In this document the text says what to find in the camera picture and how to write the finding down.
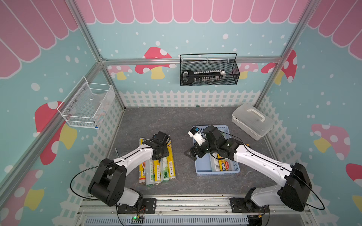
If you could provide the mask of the yellow red wrap roll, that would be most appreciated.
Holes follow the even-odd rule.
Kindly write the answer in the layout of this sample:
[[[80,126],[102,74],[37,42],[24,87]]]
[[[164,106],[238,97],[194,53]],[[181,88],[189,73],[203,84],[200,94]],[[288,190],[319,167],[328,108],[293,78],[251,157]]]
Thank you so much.
[[[229,163],[226,160],[218,160],[220,171],[228,171]]]

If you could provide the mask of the clear white wrap roll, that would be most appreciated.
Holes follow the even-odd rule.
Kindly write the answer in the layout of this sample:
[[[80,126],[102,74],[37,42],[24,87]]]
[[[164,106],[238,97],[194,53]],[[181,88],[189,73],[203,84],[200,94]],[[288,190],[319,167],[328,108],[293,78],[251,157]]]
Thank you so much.
[[[211,162],[212,172],[220,172],[218,159],[214,158],[212,154],[210,154],[210,162]]]

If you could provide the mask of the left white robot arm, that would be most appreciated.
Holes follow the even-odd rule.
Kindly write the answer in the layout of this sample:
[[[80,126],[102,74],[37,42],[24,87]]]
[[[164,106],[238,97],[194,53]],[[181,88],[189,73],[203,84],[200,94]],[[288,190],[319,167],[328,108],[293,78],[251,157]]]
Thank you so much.
[[[110,207],[124,204],[138,208],[142,195],[125,187],[126,177],[145,161],[168,157],[170,141],[168,134],[158,132],[130,153],[114,160],[102,160],[90,181],[88,193]]]

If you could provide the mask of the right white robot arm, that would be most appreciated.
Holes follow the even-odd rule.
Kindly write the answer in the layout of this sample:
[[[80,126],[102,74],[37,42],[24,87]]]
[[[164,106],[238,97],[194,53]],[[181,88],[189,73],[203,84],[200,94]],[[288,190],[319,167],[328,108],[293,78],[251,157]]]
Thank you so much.
[[[221,160],[229,159],[249,166],[276,183],[275,186],[251,188],[244,198],[248,210],[283,204],[294,211],[304,211],[312,192],[305,166],[299,163],[290,165],[269,158],[248,147],[236,136],[226,139],[224,133],[213,125],[202,131],[193,127],[188,135],[195,140],[194,146],[185,152],[192,160],[216,153]]]

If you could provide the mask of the blue plastic basket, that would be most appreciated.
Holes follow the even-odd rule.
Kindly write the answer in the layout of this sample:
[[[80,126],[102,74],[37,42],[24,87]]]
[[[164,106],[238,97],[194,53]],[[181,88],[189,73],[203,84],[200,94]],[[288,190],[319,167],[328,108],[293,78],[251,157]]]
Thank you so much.
[[[239,164],[231,160],[227,145],[231,144],[227,126],[194,126],[188,132],[194,145],[185,153],[195,161],[198,176],[217,176],[240,172]]]

